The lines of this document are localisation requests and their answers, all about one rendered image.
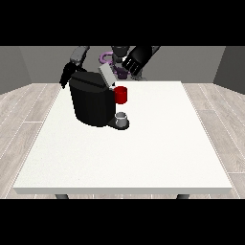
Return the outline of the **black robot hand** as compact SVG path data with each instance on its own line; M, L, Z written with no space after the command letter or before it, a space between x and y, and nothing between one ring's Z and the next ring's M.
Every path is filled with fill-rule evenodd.
M85 72L85 69L82 68L80 65L76 65L73 62L68 62L64 68L63 68L63 72L60 78L59 83L61 84L62 88L65 88L67 82L71 79L71 75L73 73L75 73L76 71L80 71L80 72Z
M122 63L122 67L131 75L137 76L152 57L150 46L136 46Z

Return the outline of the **pale grey machine lid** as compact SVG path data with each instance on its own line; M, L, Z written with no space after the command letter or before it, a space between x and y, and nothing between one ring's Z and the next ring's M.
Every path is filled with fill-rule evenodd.
M116 77L113 74L113 71L108 63L102 64L98 68L100 74L102 75L102 78L104 79L106 86L111 87L114 85L114 83L117 81Z

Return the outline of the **black coffee machine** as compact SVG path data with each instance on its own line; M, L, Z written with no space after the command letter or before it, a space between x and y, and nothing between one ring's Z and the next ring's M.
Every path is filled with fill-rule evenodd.
M106 86L102 75L94 72L75 72L69 80L75 115L79 121L90 126L111 126L118 130L129 127L116 126L115 88Z

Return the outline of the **red pod holder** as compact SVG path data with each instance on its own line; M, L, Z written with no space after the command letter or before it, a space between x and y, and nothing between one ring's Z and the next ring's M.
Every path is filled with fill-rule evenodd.
M124 104L127 102L127 88L124 86L117 86L114 89L115 103Z

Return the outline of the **small grey cup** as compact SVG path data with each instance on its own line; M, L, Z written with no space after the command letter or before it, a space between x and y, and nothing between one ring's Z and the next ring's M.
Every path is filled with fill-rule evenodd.
M116 126L118 127L124 127L127 124L127 116L124 112L118 112L115 115L116 118Z

